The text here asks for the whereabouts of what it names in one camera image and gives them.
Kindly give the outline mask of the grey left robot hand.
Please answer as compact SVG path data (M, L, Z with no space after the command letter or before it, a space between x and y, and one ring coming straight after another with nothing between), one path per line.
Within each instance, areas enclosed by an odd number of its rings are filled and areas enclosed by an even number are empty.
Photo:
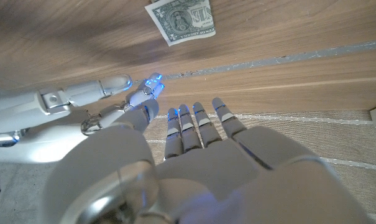
M40 223L369 223L318 155L270 128L245 127L219 98L222 139L203 106L168 112L165 160L144 131L149 100L90 134L54 168Z

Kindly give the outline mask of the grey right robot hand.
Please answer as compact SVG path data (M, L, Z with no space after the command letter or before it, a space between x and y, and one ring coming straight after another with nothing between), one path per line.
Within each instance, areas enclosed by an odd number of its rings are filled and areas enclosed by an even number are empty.
M0 163L59 161L88 136L117 123L144 131L158 114L161 80L161 74L151 74L124 101L98 114L83 107L128 90L129 75L0 97Z

